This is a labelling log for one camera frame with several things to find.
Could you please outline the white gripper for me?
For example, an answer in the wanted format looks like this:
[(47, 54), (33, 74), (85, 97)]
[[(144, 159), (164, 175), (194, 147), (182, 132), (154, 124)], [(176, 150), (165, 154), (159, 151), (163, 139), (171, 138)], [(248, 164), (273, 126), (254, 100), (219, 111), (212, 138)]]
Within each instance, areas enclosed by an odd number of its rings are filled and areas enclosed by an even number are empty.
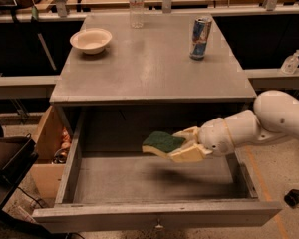
[(225, 119), (222, 118), (206, 122), (199, 130), (197, 126), (193, 126), (178, 131), (173, 136), (184, 138), (185, 143), (194, 142), (193, 146), (168, 155), (176, 163), (200, 162), (212, 153), (216, 156), (234, 153), (234, 143)]

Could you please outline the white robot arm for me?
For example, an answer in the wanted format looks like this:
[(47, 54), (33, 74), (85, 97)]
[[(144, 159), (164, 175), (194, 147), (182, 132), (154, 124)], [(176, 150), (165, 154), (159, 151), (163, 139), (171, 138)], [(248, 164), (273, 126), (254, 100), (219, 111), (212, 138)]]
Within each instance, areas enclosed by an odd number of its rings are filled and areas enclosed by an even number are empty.
[(210, 154), (225, 156), (245, 145), (276, 144), (287, 138), (299, 140), (299, 101), (284, 92), (263, 92), (255, 99), (252, 111), (213, 119), (174, 136), (188, 140), (167, 155), (174, 162), (198, 162)]

